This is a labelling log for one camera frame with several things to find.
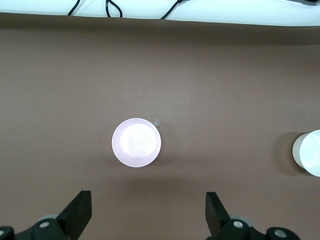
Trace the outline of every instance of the brown table surface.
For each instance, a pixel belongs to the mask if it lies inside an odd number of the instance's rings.
[[[320,27],[0,14],[0,226],[20,232],[80,190],[81,240],[204,240],[205,194],[266,232],[320,236],[320,178],[294,163],[320,129]],[[123,165],[111,139],[160,119]]]

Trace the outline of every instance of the white container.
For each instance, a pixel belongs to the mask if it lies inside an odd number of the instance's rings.
[[[292,154],[300,167],[320,177],[320,130],[298,137],[293,144]]]
[[[157,128],[142,118],[131,118],[121,123],[112,136],[112,149],[123,164],[139,168],[153,162],[161,148]]]

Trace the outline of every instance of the white cup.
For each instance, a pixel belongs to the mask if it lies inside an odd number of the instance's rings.
[[[293,144],[292,154],[300,167],[320,177],[320,130],[298,137]]]
[[[161,148],[158,129],[142,118],[131,118],[121,123],[112,136],[112,149],[123,164],[140,168],[153,162]]]

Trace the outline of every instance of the black cable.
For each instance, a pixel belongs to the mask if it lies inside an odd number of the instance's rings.
[[[115,4],[112,0],[105,0],[105,11],[106,11],[106,15],[108,16],[108,18],[111,18],[110,13],[109,13],[109,2],[119,11],[120,18],[122,18],[122,11],[121,11],[120,7],[117,4]]]
[[[175,7],[176,7],[178,4],[182,3],[183,1],[185,1],[185,0],[177,0],[177,1],[173,4],[173,6],[169,9],[169,11],[168,11],[165,15],[163,15],[163,17],[162,17],[161,19],[165,19],[166,17],[168,17],[168,15],[172,12],[172,10],[175,9]]]
[[[68,16],[71,16],[71,14],[74,12],[74,10],[78,7],[79,3],[80,3],[80,0],[76,0],[76,3],[73,6],[73,8],[70,10],[70,12],[68,13]]]

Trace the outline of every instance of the screw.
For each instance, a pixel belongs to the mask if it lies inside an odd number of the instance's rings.
[[[240,221],[234,221],[233,226],[235,226],[237,229],[242,229],[244,227],[243,223]]]
[[[282,238],[282,239],[287,237],[287,234],[284,231],[280,230],[280,229],[275,230],[274,231],[274,235],[276,235],[276,236],[278,236],[279,238]]]
[[[39,225],[39,228],[43,229],[43,228],[48,227],[49,225],[50,225],[50,222],[44,221],[43,223],[41,223],[41,224]]]

